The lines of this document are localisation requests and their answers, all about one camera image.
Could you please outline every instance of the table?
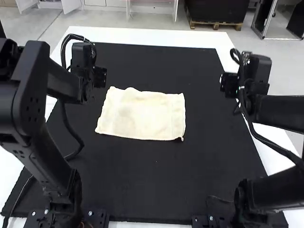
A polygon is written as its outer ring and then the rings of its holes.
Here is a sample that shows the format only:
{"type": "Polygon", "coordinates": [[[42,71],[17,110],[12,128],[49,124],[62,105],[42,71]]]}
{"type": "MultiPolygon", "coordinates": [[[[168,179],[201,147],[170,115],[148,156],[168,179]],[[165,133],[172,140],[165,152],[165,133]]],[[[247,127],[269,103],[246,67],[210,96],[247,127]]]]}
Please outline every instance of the table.
{"type": "MultiPolygon", "coordinates": [[[[225,71],[237,72],[238,66],[231,59],[229,51],[233,48],[233,44],[225,32],[197,32],[197,31],[167,31],[167,30],[147,30],[147,29],[128,29],[128,28],[90,28],[90,27],[69,27],[61,41],[55,48],[51,58],[60,63],[60,45],[63,38],[68,33],[75,33],[83,35],[94,42],[106,43],[122,43],[122,44],[137,44],[137,45],[150,45],[150,46],[173,46],[173,47],[194,47],[194,48],[215,48],[217,50],[219,59],[225,71]]],[[[71,59],[72,42],[67,46],[66,58],[67,62],[71,59]]],[[[46,105],[46,119],[51,114],[56,99],[47,97],[46,105]]],[[[290,149],[293,153],[297,154],[294,146],[288,138],[286,132],[282,129],[255,124],[256,131],[266,138],[274,141],[275,143],[290,149]]],[[[282,157],[269,147],[263,145],[257,140],[253,139],[263,166],[268,175],[285,170],[293,166],[292,162],[287,158],[282,157]]],[[[23,165],[16,160],[16,158],[0,149],[0,207],[2,208],[7,197],[13,188],[23,165]]],[[[291,228],[302,227],[304,219],[301,215],[304,210],[286,211],[285,217],[291,228]]],[[[9,227],[23,227],[25,218],[11,218],[9,227]]],[[[0,225],[3,222],[3,217],[0,218],[0,225]]],[[[144,224],[145,226],[158,227],[183,227],[182,225],[167,225],[167,224],[144,224]]],[[[143,226],[140,223],[127,223],[127,222],[110,222],[110,227],[135,227],[143,226]]]]}

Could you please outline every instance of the white cloth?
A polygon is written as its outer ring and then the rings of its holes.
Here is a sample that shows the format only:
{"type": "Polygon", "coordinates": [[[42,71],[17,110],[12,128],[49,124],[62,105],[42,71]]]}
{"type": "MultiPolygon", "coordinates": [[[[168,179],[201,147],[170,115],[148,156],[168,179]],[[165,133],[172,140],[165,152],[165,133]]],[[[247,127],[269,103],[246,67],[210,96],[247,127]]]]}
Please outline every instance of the white cloth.
{"type": "Polygon", "coordinates": [[[174,140],[186,129],[183,94],[110,87],[95,132],[142,140],[174,140]]]}

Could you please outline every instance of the floor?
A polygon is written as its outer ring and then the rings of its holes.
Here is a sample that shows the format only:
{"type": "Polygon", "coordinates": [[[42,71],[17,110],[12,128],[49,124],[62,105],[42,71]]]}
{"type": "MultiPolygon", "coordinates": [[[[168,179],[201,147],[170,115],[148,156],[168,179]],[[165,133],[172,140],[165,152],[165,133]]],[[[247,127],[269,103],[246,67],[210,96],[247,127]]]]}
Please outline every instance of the floor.
{"type": "MultiPolygon", "coordinates": [[[[269,94],[304,95],[304,41],[260,40],[250,28],[253,16],[254,12],[246,15],[241,32],[230,27],[220,27],[219,31],[227,32],[239,50],[250,50],[272,59],[269,94]]],[[[271,21],[267,37],[290,36],[284,30],[287,24],[285,17],[286,13],[277,13],[271,21]]],[[[20,15],[17,8],[4,7],[0,7],[0,19],[7,37],[19,45],[24,45],[29,39],[43,40],[51,46],[51,50],[69,26],[190,30],[183,7],[179,7],[176,23],[171,15],[133,13],[132,18],[127,20],[125,12],[75,10],[65,15],[59,9],[30,9],[20,15]]],[[[196,30],[212,31],[212,28],[204,26],[196,30]]],[[[302,154],[303,136],[287,134],[302,154]]]]}

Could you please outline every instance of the cream towel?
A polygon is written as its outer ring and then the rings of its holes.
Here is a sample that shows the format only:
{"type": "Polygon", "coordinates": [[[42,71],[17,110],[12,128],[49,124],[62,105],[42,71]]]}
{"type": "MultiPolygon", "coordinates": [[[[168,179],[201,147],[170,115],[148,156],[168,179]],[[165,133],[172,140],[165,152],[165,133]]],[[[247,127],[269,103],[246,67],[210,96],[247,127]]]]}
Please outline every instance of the cream towel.
{"type": "Polygon", "coordinates": [[[174,140],[186,129],[184,94],[110,87],[95,132],[142,140],[174,140]]]}

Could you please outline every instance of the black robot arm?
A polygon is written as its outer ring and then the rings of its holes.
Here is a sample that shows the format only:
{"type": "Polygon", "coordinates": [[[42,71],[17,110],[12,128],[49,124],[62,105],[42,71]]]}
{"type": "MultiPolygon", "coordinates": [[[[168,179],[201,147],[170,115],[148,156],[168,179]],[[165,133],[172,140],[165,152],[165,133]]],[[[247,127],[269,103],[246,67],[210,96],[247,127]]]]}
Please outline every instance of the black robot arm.
{"type": "Polygon", "coordinates": [[[250,52],[241,55],[235,49],[230,54],[240,68],[237,74],[224,73],[221,76],[220,90],[226,97],[239,100],[233,113],[244,115],[256,139],[296,164],[268,177],[242,180],[236,188],[233,226],[242,228],[254,224],[260,227],[268,224],[270,214],[304,208],[304,161],[257,134],[252,122],[304,134],[304,97],[267,95],[270,58],[250,52]]]}
{"type": "Polygon", "coordinates": [[[25,47],[18,47],[14,41],[0,38],[0,144],[42,185],[50,200],[47,208],[57,215],[46,222],[77,227],[81,180],[48,132],[46,95],[63,103],[83,104],[93,87],[105,85],[106,69],[95,67],[91,43],[73,44],[71,73],[51,60],[49,53],[45,42],[28,41],[25,47]]]}

